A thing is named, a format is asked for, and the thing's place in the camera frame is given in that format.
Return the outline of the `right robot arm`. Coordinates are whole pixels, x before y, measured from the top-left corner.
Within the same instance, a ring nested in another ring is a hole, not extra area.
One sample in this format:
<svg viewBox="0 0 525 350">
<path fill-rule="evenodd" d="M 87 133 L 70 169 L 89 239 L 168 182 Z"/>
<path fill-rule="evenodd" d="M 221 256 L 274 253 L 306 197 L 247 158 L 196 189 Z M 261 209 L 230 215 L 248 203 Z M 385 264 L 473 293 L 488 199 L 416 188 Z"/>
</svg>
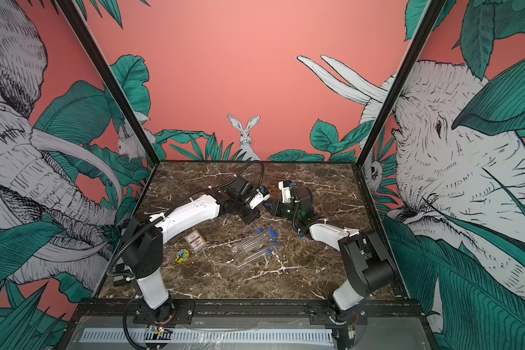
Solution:
<svg viewBox="0 0 525 350">
<path fill-rule="evenodd" d="M 341 254 L 347 279 L 332 293 L 332 302 L 339 311 L 351 309 L 395 280 L 393 260 L 375 230 L 347 228 L 322 217 L 314 210 L 309 188 L 284 181 L 279 189 L 280 199 L 263 202 L 269 213 L 288 219 L 299 235 Z"/>
</svg>

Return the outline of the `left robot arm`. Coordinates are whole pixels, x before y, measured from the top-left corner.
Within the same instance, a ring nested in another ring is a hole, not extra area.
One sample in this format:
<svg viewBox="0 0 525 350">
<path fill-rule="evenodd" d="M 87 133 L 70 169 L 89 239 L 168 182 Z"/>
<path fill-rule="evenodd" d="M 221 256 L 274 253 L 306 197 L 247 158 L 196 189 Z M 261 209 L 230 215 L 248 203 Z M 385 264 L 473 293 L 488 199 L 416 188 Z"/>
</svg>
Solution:
<svg viewBox="0 0 525 350">
<path fill-rule="evenodd" d="M 149 217 L 131 218 L 130 233 L 109 262 L 108 275 L 122 276 L 134 283 L 137 295 L 152 311 L 171 304 L 160 272 L 163 246 L 207 220 L 232 214 L 247 225 L 260 217 L 258 206 L 270 198 L 268 188 L 255 187 L 237 175 L 219 187 L 190 193 L 178 206 Z"/>
</svg>

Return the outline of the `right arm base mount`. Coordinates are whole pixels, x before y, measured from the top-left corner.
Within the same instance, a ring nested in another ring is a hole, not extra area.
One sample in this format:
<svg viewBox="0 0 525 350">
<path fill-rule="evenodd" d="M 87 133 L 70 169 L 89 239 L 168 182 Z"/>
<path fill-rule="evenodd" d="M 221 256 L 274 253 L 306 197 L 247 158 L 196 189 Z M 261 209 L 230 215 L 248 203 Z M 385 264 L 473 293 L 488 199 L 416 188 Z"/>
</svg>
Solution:
<svg viewBox="0 0 525 350">
<path fill-rule="evenodd" d="M 351 327 L 368 324 L 364 303 L 343 311 L 329 300 L 314 300 L 306 306 L 306 311 L 312 325 Z"/>
</svg>

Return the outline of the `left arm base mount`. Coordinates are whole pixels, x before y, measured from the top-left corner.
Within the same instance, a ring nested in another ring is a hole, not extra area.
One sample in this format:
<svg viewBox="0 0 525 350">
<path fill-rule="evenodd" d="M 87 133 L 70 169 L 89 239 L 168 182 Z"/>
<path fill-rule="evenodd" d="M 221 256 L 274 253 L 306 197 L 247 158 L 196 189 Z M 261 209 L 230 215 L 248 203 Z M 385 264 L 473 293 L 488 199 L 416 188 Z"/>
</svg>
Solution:
<svg viewBox="0 0 525 350">
<path fill-rule="evenodd" d="M 189 325 L 195 303 L 192 300 L 167 300 L 157 309 L 151 309 L 143 300 L 138 302 L 135 325 Z"/>
</svg>

